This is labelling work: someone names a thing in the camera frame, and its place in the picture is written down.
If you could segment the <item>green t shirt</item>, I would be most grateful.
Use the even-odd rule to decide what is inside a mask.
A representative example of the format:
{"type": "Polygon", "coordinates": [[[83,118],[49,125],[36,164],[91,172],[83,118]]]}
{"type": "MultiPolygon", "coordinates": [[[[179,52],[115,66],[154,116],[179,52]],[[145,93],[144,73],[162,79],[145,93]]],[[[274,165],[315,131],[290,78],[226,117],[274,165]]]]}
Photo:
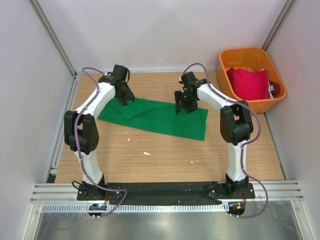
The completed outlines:
{"type": "Polygon", "coordinates": [[[99,120],[147,132],[204,141],[208,110],[199,108],[187,113],[176,113],[170,102],[135,98],[120,105],[116,98],[110,100],[98,116],[99,120]]]}

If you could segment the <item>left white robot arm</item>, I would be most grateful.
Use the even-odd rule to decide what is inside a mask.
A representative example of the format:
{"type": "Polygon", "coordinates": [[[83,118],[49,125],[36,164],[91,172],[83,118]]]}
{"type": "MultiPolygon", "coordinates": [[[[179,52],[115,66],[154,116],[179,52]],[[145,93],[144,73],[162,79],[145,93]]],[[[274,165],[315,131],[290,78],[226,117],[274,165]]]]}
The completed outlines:
{"type": "Polygon", "coordinates": [[[109,101],[115,99],[124,106],[135,99],[129,79],[130,70],[116,64],[94,81],[95,90],[81,106],[64,114],[64,142],[77,156],[82,171],[82,182],[77,187],[80,201],[101,200],[108,192],[96,153],[100,140],[96,121],[109,101]]]}

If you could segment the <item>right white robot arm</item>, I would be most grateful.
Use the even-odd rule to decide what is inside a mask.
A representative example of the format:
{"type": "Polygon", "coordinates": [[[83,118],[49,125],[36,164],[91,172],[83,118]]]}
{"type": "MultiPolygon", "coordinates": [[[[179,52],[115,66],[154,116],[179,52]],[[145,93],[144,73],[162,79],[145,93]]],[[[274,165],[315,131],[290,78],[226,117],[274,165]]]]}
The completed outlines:
{"type": "Polygon", "coordinates": [[[207,83],[197,79],[193,72],[184,73],[179,78],[182,90],[175,91],[176,113],[182,109],[192,113],[198,109],[198,101],[204,101],[219,112],[219,129],[228,146],[228,170],[225,175],[224,190],[231,198],[238,198],[248,187],[246,175],[247,146],[253,123],[248,104],[236,101],[207,83]]]}

